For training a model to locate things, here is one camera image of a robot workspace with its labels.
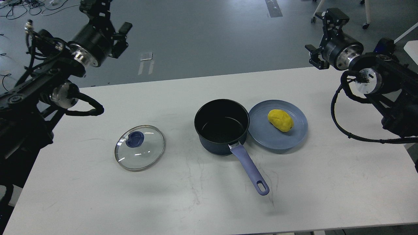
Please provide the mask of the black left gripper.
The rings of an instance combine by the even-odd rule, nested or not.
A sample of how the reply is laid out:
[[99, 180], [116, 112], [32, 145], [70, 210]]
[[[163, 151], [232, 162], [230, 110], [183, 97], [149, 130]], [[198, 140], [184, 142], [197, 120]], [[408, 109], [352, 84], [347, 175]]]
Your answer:
[[128, 48], [127, 33], [132, 24], [124, 22], [118, 32], [110, 20], [111, 0], [81, 0], [79, 10], [88, 17], [79, 33], [69, 41], [74, 59], [84, 67], [100, 67], [106, 58], [119, 58]]

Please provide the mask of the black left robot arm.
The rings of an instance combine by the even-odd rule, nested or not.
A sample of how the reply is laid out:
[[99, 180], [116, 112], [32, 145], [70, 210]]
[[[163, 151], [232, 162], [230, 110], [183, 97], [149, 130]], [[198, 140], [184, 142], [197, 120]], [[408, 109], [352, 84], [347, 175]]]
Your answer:
[[83, 77], [88, 66], [100, 67], [127, 49], [132, 24], [115, 31], [110, 0], [82, 0], [79, 10], [88, 17], [74, 38], [66, 42], [48, 31], [25, 24], [30, 64], [15, 86], [1, 95], [1, 169], [18, 149], [40, 150], [53, 142], [53, 129], [64, 116], [100, 116], [103, 106], [79, 91], [70, 76]]

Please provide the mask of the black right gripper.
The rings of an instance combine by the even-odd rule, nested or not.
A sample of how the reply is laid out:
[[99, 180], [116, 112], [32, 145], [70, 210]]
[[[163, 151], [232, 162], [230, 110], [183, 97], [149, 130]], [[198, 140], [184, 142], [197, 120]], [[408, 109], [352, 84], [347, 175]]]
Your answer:
[[339, 8], [329, 8], [318, 12], [317, 17], [322, 20], [324, 36], [322, 47], [305, 45], [310, 55], [309, 63], [319, 70], [329, 69], [330, 65], [339, 71], [347, 70], [352, 59], [364, 51], [363, 44], [343, 34], [342, 27], [349, 22], [349, 16]]

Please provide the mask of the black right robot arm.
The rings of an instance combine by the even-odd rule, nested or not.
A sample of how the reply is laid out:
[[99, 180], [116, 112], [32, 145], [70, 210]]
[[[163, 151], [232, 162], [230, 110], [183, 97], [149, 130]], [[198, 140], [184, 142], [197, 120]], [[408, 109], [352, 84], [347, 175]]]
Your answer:
[[[320, 45], [305, 45], [309, 63], [319, 70], [330, 66], [343, 71], [340, 85], [330, 105], [331, 118], [336, 127], [348, 138], [372, 143], [417, 143], [417, 73], [400, 64], [394, 53], [394, 41], [379, 40], [373, 52], [364, 53], [364, 46], [345, 34], [343, 26], [349, 17], [338, 8], [316, 12], [312, 18], [323, 23]], [[335, 116], [339, 93], [358, 103], [371, 104], [382, 115], [383, 129], [398, 136], [396, 139], [369, 139], [343, 129]]]

